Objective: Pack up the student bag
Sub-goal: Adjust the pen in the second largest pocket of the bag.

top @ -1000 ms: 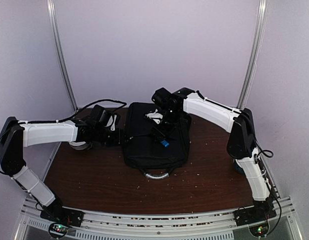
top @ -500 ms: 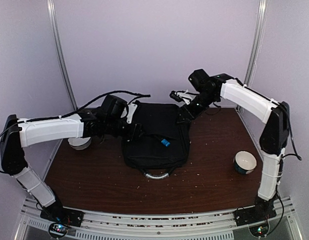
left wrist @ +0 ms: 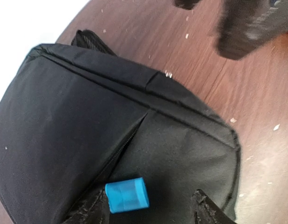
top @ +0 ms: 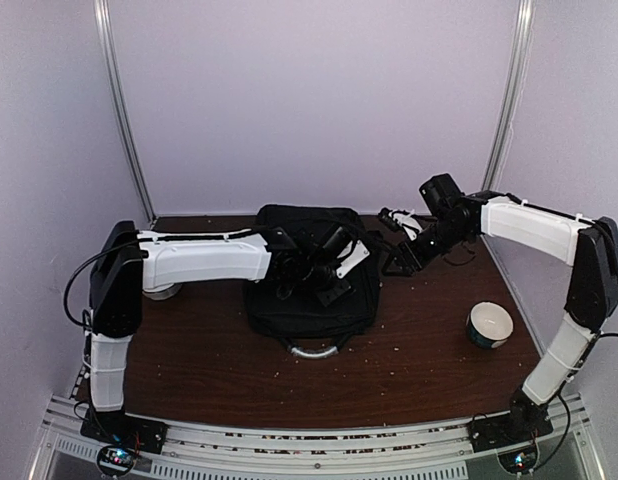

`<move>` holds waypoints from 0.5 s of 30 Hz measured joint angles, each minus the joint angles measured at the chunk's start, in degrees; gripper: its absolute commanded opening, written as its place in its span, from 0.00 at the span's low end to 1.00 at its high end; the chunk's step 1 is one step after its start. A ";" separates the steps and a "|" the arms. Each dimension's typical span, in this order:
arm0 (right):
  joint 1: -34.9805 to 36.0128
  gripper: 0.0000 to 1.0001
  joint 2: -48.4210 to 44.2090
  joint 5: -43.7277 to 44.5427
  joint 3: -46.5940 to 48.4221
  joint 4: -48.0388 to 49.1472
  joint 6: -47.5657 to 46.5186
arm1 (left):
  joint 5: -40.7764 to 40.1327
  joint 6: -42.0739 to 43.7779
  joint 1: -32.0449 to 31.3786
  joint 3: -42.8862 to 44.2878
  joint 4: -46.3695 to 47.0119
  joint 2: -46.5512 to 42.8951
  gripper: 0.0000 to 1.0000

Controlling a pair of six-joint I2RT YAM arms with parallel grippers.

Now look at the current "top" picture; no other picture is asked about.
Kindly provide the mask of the black student backpack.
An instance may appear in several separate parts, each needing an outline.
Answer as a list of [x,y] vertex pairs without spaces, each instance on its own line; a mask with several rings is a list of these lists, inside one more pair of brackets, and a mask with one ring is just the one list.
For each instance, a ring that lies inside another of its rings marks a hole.
[[[323,262],[320,244],[336,225],[350,230],[357,240],[346,256]],[[367,229],[356,211],[268,204],[258,211],[255,229],[283,233],[284,243],[274,248],[272,259],[279,253],[300,253],[315,262],[330,263],[354,292],[328,307],[299,292],[280,300],[271,282],[270,265],[265,279],[243,283],[243,304],[254,332],[280,341],[294,355],[325,358],[373,325],[380,301],[379,260],[387,244],[380,231]]]

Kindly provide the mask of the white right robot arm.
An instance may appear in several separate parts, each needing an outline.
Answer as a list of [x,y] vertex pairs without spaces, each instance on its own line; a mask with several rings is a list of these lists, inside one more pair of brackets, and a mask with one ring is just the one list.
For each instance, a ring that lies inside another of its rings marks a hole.
[[383,224],[406,236],[388,262],[409,276],[465,241],[483,238],[489,246],[542,351],[501,423],[508,440],[522,441],[583,367],[618,309],[618,223],[534,205],[511,193],[425,196],[429,221],[405,210],[379,212]]

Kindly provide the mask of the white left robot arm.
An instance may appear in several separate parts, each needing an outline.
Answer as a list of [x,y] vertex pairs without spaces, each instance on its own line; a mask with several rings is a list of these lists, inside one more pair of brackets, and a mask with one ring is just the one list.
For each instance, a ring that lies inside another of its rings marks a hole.
[[306,249],[281,228],[173,234],[119,222],[101,252],[79,267],[91,271],[89,306],[77,323],[86,337],[95,429],[112,444],[132,436],[133,424],[124,412],[124,377],[143,298],[167,300],[186,283],[246,280],[270,282],[282,298],[309,288],[329,305],[348,290],[346,277],[368,255],[362,241],[342,226]]

